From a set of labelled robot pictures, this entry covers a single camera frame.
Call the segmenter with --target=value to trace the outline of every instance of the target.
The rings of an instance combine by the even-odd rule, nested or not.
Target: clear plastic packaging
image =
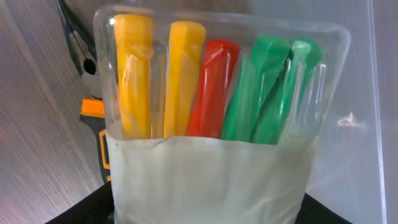
[[[294,222],[344,27],[105,6],[94,28],[116,220]]]

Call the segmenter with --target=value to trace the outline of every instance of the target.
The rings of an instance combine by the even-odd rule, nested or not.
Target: pliers
[[[57,0],[57,7],[70,57],[91,96],[101,99],[100,75],[93,37],[70,10],[65,0]]]

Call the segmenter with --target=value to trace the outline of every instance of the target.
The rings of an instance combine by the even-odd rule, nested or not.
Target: yellow screwdriver handle
[[[171,25],[170,63],[166,87],[164,137],[184,136],[197,91],[200,57],[206,30],[196,22]]]
[[[123,138],[150,139],[152,19],[128,14],[114,16],[114,34]]]

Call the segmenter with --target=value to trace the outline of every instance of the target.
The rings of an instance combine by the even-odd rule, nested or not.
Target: brushed metal surface
[[[89,29],[96,9],[109,2],[119,1],[67,0]],[[308,192],[354,223],[382,223],[379,168],[384,165],[387,220],[398,223],[396,0],[147,0],[135,4],[335,21],[346,26],[353,36],[352,46]],[[88,92],[69,58],[55,1],[0,0],[0,5],[0,218],[4,223],[43,223],[102,184],[94,135],[78,121],[81,98]],[[372,64],[374,40],[377,63]],[[377,77],[371,75],[372,69]],[[351,112],[357,126],[339,126],[338,121],[349,119]]]

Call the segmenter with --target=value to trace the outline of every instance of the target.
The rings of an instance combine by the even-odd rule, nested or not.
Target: green screwdriver handle
[[[289,52],[289,43],[274,36],[259,36],[244,58],[241,76],[223,122],[221,138],[250,141],[250,137],[268,93],[274,85]]]
[[[303,71],[297,108],[294,108],[299,111],[305,90],[322,55],[322,48],[311,40],[296,39],[292,42],[290,56],[284,69],[272,87],[270,97],[261,108],[261,114],[257,120],[251,142],[259,144],[278,143],[292,106],[297,73]]]

